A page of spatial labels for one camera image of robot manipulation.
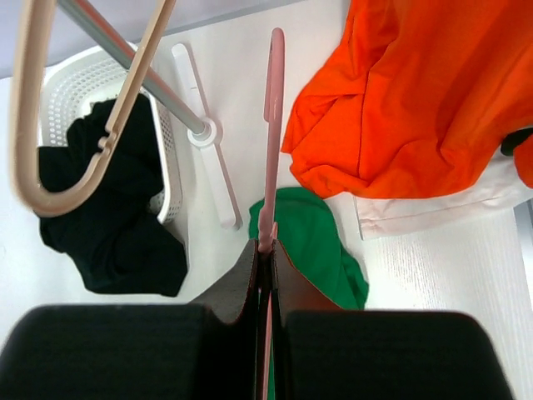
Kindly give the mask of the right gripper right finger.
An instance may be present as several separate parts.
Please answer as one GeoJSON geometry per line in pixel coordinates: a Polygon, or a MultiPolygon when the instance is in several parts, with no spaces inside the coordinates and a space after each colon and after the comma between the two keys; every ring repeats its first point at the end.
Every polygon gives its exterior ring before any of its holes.
{"type": "Polygon", "coordinates": [[[337,306],[276,242],[271,262],[278,399],[510,399],[485,329],[460,312],[337,306]]]}

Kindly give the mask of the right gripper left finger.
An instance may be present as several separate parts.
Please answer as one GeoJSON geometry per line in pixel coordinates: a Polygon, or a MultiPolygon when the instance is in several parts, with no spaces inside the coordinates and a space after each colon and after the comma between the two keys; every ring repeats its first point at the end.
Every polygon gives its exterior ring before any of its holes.
{"type": "Polygon", "coordinates": [[[258,399],[257,241],[187,304],[49,305],[1,354],[4,399],[258,399]]]}

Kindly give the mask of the black t shirt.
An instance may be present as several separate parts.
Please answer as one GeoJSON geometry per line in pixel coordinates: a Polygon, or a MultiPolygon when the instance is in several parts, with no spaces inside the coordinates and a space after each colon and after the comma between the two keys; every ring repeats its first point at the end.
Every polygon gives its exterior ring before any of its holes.
{"type": "Polygon", "coordinates": [[[151,105],[139,95],[97,190],[72,212],[41,217],[42,241],[73,260],[90,292],[175,297],[187,258],[148,210],[162,189],[151,105]]]}

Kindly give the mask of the pink wire hanger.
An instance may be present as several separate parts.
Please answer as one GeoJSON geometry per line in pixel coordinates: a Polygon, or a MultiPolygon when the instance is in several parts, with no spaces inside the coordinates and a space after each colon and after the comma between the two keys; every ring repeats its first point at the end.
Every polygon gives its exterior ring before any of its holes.
{"type": "Polygon", "coordinates": [[[268,398],[272,337],[271,253],[277,235],[277,223],[274,222],[274,215],[284,101],[284,78],[285,35],[281,28],[276,27],[271,32],[263,112],[263,117],[268,124],[268,133],[264,203],[258,218],[257,399],[268,398]]]}

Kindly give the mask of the orange t shirt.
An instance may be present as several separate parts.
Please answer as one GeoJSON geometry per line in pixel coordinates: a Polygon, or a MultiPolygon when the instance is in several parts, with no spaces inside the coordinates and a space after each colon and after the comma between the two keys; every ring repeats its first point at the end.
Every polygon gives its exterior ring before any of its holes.
{"type": "Polygon", "coordinates": [[[474,185],[531,123],[531,2],[354,1],[282,151],[324,198],[433,198],[474,185]]]}

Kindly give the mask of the beige wooden hanger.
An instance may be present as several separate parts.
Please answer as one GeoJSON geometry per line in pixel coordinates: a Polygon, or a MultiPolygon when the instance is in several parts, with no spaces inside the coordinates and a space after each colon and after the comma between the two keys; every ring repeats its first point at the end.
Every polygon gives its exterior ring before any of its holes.
{"type": "MultiPolygon", "coordinates": [[[[105,177],[120,141],[105,126],[127,76],[101,47],[46,70],[55,7],[52,1],[23,4],[12,79],[13,181],[20,199],[42,218],[79,208],[105,177]]],[[[182,202],[170,113],[145,88],[139,95],[146,96],[151,105],[163,181],[162,191],[150,200],[148,210],[166,224],[175,218],[182,202]]]]}

